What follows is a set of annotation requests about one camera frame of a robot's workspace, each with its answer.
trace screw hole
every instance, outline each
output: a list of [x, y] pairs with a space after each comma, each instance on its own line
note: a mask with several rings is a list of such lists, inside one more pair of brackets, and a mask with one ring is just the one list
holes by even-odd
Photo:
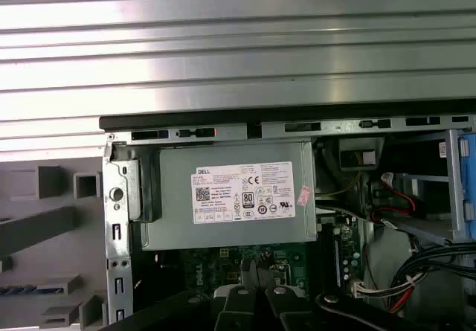
[[111, 197], [112, 201], [118, 202], [124, 197], [124, 192], [120, 188], [115, 187], [111, 190], [109, 197]]

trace motherboard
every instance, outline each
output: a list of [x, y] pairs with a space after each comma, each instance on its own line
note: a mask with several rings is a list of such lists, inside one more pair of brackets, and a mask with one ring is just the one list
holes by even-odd
[[219, 286], [241, 283], [243, 260], [260, 258], [272, 260], [269, 269], [276, 285], [296, 286], [307, 295], [305, 243], [183, 250], [185, 286], [213, 295]]
[[340, 234], [340, 264], [344, 283], [348, 284], [355, 278], [362, 280], [364, 276], [364, 261], [361, 255], [361, 236], [358, 229], [358, 220], [351, 216], [339, 217], [336, 228]]

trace yellow wire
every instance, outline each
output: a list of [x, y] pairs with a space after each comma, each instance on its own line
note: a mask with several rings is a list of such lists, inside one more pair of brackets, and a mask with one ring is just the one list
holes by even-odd
[[[357, 158], [357, 161], [358, 161], [358, 164], [359, 165], [362, 165], [362, 159], [360, 157], [360, 155], [357, 153], [357, 152], [354, 152], [354, 154], [356, 155], [356, 158]], [[354, 179], [349, 183], [349, 185], [347, 187], [345, 187], [344, 189], [340, 190], [340, 191], [335, 191], [335, 192], [329, 192], [329, 193], [316, 193], [316, 195], [318, 196], [322, 196], [322, 197], [328, 197], [328, 196], [334, 196], [334, 195], [338, 195], [340, 193], [344, 193], [344, 192], [347, 192], [348, 190], [350, 190], [352, 187], [354, 187], [358, 180], [360, 179], [361, 177], [361, 172], [358, 171], [357, 172], [357, 175], [356, 177], [354, 177]]]

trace white connector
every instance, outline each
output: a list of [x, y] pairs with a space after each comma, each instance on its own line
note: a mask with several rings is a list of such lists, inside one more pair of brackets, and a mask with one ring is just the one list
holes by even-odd
[[361, 287], [364, 286], [364, 282], [362, 280], [352, 279], [349, 285], [350, 285], [350, 292], [352, 293], [352, 297], [354, 299], [360, 299], [364, 297], [362, 294], [358, 293], [358, 286], [361, 286]]

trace power supply label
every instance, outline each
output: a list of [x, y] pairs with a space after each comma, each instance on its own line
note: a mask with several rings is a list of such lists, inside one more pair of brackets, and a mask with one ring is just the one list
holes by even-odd
[[296, 215], [290, 161], [197, 167], [191, 180], [196, 224]]

